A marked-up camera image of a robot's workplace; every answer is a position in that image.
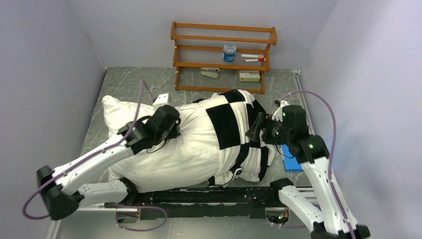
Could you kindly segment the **white pillow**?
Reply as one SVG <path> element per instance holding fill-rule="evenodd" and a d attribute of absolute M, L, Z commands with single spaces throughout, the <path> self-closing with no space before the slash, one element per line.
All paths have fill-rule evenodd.
<path fill-rule="evenodd" d="M 198 103 L 177 107 L 180 136 L 124 159 L 107 170 L 108 181 L 126 178 L 139 192 L 153 192 L 192 186 L 215 176 L 226 183 L 226 172 L 234 164 L 228 149 L 221 149 L 207 109 L 225 104 L 214 93 Z"/>

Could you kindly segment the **black white checkered pillowcase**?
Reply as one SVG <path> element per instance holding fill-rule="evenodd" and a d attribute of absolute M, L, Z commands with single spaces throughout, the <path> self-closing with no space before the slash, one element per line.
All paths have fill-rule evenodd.
<path fill-rule="evenodd" d="M 219 170 L 208 180 L 209 186 L 227 186 L 236 178 L 262 181 L 277 149 L 246 136 L 258 114 L 265 113 L 261 104 L 245 90 L 214 93 L 195 102 L 205 108 L 220 149 Z"/>

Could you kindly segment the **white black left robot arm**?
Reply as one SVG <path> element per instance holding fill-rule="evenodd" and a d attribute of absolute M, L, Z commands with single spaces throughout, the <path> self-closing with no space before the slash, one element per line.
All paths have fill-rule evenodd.
<path fill-rule="evenodd" d="M 79 207 L 100 203 L 135 205 L 138 190 L 130 180 L 120 178 L 95 184 L 89 181 L 124 159 L 176 138 L 180 121 L 180 113 L 174 107 L 160 106 L 153 115 L 128 122 L 106 142 L 72 162 L 54 169 L 38 169 L 39 193 L 50 219 L 58 221 Z"/>

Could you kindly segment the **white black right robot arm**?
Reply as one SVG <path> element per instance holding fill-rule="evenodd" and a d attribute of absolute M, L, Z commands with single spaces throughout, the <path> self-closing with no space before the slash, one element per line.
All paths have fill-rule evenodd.
<path fill-rule="evenodd" d="M 313 239 L 368 239 L 366 225 L 358 223 L 341 193 L 329 160 L 325 141 L 311 134 L 306 111 L 299 105 L 278 108 L 271 116 L 259 113 L 246 132 L 252 141 L 286 145 L 309 179 L 317 202 L 308 201 L 287 178 L 270 184 L 269 201 L 274 206 L 284 204 L 304 223 Z"/>

